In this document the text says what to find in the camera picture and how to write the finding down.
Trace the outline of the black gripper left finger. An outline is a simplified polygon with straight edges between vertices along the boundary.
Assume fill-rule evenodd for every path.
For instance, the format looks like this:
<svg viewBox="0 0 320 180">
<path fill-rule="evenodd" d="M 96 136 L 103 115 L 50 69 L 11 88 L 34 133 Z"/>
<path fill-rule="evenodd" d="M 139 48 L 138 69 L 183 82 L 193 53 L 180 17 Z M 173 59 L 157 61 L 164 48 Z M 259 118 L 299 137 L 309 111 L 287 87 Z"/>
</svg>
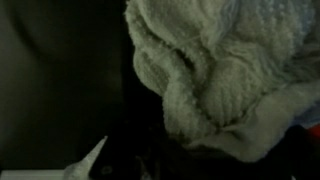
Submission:
<svg viewBox="0 0 320 180">
<path fill-rule="evenodd" d="M 158 144 L 165 139 L 155 129 L 111 134 L 89 170 L 90 180 L 164 180 Z"/>
</svg>

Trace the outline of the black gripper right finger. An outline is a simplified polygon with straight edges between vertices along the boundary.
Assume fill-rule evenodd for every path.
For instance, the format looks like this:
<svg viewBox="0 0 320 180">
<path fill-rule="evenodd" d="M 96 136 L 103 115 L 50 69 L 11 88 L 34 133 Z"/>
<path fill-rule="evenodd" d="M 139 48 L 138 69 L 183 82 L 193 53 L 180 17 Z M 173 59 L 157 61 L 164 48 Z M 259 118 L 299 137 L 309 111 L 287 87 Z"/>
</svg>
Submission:
<svg viewBox="0 0 320 180">
<path fill-rule="evenodd" d="M 254 172 L 254 180 L 320 180 L 320 137 L 302 126 L 291 127 Z"/>
</svg>

